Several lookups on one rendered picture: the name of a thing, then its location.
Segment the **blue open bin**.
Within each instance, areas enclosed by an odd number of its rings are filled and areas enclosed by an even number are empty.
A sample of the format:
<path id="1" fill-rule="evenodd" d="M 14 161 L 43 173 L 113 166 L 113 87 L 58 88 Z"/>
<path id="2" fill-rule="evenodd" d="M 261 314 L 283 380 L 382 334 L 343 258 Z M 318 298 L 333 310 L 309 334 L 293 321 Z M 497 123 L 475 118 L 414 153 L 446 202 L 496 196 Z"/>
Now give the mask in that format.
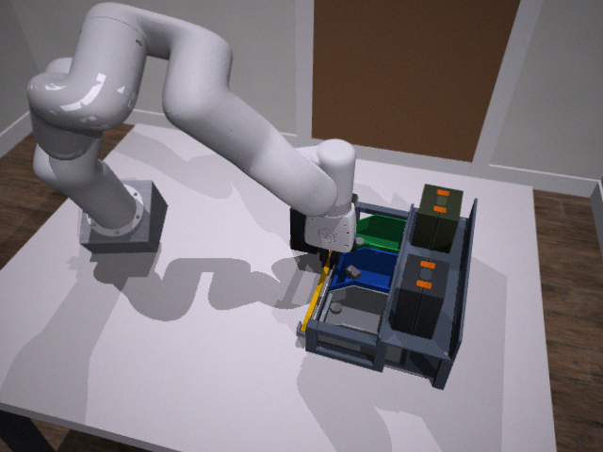
<path id="1" fill-rule="evenodd" d="M 343 253 L 334 274 L 331 291 L 356 285 L 388 294 L 397 259 L 398 254 L 370 248 Z M 361 271 L 361 277 L 357 280 L 345 274 L 345 269 L 350 265 Z"/>

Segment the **green open bin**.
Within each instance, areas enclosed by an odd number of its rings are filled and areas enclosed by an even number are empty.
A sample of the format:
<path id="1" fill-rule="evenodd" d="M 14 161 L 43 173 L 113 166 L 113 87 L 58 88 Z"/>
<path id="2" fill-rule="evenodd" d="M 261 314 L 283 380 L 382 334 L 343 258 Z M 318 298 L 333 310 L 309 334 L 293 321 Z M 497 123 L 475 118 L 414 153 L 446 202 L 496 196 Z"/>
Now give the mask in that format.
<path id="1" fill-rule="evenodd" d="M 399 254 L 406 221 L 377 214 L 356 220 L 355 238 L 365 240 L 364 244 L 357 246 L 357 250 L 366 247 Z"/>

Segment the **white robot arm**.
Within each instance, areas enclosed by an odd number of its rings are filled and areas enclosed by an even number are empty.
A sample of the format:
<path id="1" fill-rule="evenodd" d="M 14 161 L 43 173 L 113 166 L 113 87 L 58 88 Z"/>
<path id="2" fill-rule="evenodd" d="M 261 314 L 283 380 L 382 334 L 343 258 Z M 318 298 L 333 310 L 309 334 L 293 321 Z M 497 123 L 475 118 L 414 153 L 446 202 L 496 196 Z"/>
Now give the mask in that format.
<path id="1" fill-rule="evenodd" d="M 341 139 L 293 148 L 229 89 L 233 53 L 222 37 L 109 2 L 86 14 L 73 57 L 52 61 L 26 92 L 38 142 L 34 172 L 85 211 L 96 233 L 123 236 L 143 219 L 140 194 L 97 157 L 103 132 L 136 104 L 147 56 L 169 61 L 162 106 L 175 127 L 308 217 L 337 217 L 357 206 L 354 148 Z"/>

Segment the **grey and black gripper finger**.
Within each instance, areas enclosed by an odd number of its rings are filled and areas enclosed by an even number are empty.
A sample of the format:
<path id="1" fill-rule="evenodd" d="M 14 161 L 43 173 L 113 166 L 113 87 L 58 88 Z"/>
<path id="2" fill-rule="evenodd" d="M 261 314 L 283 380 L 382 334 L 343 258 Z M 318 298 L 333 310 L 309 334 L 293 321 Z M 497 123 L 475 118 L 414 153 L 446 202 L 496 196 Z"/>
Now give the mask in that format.
<path id="1" fill-rule="evenodd" d="M 356 251 L 356 249 L 357 249 L 357 244 L 356 244 L 356 241 L 355 241 L 355 238 L 354 238 L 353 246 L 352 246 L 351 251 Z M 335 250 L 332 251 L 331 256 L 330 256 L 330 267 L 329 267 L 329 269 L 333 269 L 334 265 L 337 265 L 337 263 L 338 263 L 338 256 L 339 256 L 339 254 L 342 254 L 342 253 L 344 253 L 344 252 L 339 252 L 339 251 L 335 251 Z"/>
<path id="2" fill-rule="evenodd" d="M 327 259 L 329 257 L 329 250 L 316 247 L 319 253 L 319 261 L 321 261 L 321 267 L 325 267 Z"/>

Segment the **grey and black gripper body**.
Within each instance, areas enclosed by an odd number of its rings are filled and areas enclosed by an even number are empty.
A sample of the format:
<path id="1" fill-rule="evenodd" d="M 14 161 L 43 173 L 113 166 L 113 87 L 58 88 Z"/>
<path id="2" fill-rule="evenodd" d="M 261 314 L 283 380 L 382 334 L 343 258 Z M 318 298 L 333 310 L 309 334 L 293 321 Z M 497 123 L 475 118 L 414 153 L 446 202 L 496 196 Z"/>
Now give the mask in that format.
<path id="1" fill-rule="evenodd" d="M 319 216 L 305 219 L 304 241 L 312 246 L 350 252 L 356 236 L 356 214 L 354 204 L 350 211 L 337 217 Z M 348 246 L 347 246 L 348 245 Z"/>

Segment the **yellow bar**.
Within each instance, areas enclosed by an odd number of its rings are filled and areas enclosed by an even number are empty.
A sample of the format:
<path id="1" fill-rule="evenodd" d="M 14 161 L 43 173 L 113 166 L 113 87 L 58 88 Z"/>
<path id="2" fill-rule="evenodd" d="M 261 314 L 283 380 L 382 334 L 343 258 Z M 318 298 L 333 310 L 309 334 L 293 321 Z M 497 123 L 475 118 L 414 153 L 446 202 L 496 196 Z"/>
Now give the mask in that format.
<path id="1" fill-rule="evenodd" d="M 310 306 L 308 308 L 308 311 L 306 313 L 305 319 L 303 320 L 302 326 L 301 326 L 301 331 L 306 332 L 306 324 L 308 322 L 308 319 L 312 317 L 312 314 L 315 310 L 316 304 L 318 302 L 318 297 L 320 295 L 321 289 L 323 287 L 323 284 L 326 280 L 327 274 L 329 272 L 329 267 L 330 267 L 330 256 L 331 256 L 332 250 L 330 251 L 329 257 L 327 259 L 327 262 L 325 264 L 325 267 L 322 271 L 322 274 L 320 276 L 319 282 L 318 282 L 318 286 L 316 288 L 315 294 L 311 300 Z"/>

